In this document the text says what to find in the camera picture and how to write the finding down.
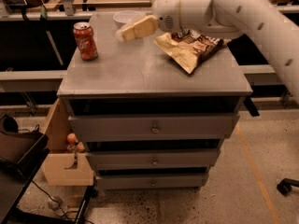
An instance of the bowl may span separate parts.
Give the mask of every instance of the bowl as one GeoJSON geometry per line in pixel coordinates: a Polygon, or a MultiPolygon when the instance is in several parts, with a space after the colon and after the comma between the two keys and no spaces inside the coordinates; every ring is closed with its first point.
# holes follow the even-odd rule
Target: bowl
{"type": "Polygon", "coordinates": [[[145,14],[134,10],[125,10],[115,13],[113,20],[118,28],[121,28],[124,24],[130,23],[134,20],[141,19],[145,14]]]}

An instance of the concrete floor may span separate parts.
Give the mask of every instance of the concrete floor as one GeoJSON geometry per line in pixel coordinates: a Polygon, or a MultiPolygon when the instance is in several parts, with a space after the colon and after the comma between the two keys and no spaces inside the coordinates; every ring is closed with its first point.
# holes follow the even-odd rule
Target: concrete floor
{"type": "MultiPolygon", "coordinates": [[[[255,101],[260,117],[240,111],[240,121],[200,189],[102,192],[91,199],[86,219],[97,224],[286,223],[299,224],[299,189],[282,196],[281,179],[299,179],[299,109],[277,101],[255,101]]],[[[43,113],[17,117],[22,127],[43,124],[43,113]]],[[[35,182],[69,207],[78,206],[82,187],[49,186],[40,170],[35,182]]],[[[55,216],[48,197],[31,185],[20,209],[55,216]]]]}

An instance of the soda can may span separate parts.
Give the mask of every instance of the soda can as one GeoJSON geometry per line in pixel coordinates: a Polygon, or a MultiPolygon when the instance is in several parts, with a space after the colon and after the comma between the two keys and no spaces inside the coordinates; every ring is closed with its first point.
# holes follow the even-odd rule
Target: soda can
{"type": "Polygon", "coordinates": [[[93,40],[93,28],[88,22],[77,22],[73,29],[82,60],[93,60],[98,56],[93,40]]]}

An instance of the crumpled bag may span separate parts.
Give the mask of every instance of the crumpled bag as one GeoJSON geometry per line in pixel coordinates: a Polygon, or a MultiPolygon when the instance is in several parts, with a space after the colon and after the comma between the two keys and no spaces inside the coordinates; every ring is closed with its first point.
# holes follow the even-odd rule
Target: crumpled bag
{"type": "Polygon", "coordinates": [[[190,74],[199,64],[217,52],[224,41],[186,29],[178,33],[160,35],[154,42],[190,74]]]}

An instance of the gray cabinet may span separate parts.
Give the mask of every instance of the gray cabinet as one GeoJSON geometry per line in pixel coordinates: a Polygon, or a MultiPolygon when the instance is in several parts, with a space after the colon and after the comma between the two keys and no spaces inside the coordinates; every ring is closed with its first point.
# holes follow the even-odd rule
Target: gray cabinet
{"type": "Polygon", "coordinates": [[[76,51],[58,90],[101,189],[201,187],[251,88],[227,48],[187,75],[153,43],[91,18],[99,57],[76,51]]]}

